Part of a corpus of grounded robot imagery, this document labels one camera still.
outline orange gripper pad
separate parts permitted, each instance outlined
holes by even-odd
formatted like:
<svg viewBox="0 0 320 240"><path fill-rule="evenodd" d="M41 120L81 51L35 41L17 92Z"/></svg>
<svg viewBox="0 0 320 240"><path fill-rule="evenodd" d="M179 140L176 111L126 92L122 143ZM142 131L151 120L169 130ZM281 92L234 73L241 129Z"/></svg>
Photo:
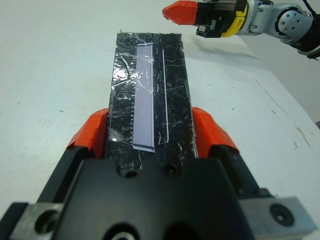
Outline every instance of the orange gripper pad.
<svg viewBox="0 0 320 240"><path fill-rule="evenodd" d="M93 150L96 158L101 158L107 128L108 108L93 113L80 130L72 137L67 148L73 146L87 147Z"/></svg>
<svg viewBox="0 0 320 240"><path fill-rule="evenodd" d="M196 148L199 158L207 158L212 145L227 145L238 149L229 135L212 116L198 107L192 108Z"/></svg>

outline white table surface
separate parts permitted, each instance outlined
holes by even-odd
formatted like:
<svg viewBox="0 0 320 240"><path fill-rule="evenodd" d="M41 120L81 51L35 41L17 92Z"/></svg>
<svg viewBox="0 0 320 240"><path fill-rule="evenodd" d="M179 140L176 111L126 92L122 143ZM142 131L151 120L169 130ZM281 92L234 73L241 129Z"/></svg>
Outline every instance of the white table surface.
<svg viewBox="0 0 320 240"><path fill-rule="evenodd" d="M319 129L239 37L204 39L163 18L173 1L0 2L0 216L37 200L73 134L108 107L122 30L182 33L192 105L229 133L261 187L297 196L320 226Z"/></svg>

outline clear plastic wrap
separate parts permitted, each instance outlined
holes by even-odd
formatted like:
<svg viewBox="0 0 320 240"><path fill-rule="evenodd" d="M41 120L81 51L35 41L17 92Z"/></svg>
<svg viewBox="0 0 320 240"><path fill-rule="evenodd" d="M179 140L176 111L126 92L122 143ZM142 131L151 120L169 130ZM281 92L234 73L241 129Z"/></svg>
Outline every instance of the clear plastic wrap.
<svg viewBox="0 0 320 240"><path fill-rule="evenodd" d="M197 150L181 35L120 32L116 45L105 155L182 167Z"/></svg>

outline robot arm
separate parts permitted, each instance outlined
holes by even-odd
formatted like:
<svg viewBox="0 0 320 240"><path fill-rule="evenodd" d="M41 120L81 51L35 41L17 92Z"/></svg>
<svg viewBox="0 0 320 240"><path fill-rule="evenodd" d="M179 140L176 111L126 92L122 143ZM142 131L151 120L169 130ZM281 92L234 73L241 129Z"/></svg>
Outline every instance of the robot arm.
<svg viewBox="0 0 320 240"><path fill-rule="evenodd" d="M320 15L294 3L269 0L177 1L163 9L165 18L179 25L197 26L204 38L267 34L310 59L320 56Z"/></svg>

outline black metal plate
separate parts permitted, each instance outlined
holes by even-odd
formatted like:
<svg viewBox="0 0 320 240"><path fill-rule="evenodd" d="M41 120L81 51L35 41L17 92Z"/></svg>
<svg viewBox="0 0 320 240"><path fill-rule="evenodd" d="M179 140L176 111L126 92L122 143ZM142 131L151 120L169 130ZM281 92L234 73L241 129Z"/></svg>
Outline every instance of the black metal plate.
<svg viewBox="0 0 320 240"><path fill-rule="evenodd" d="M103 240L123 223L140 240L253 239L216 158L186 162L179 176L145 161L131 178L112 160L84 160L60 219L55 240Z"/></svg>

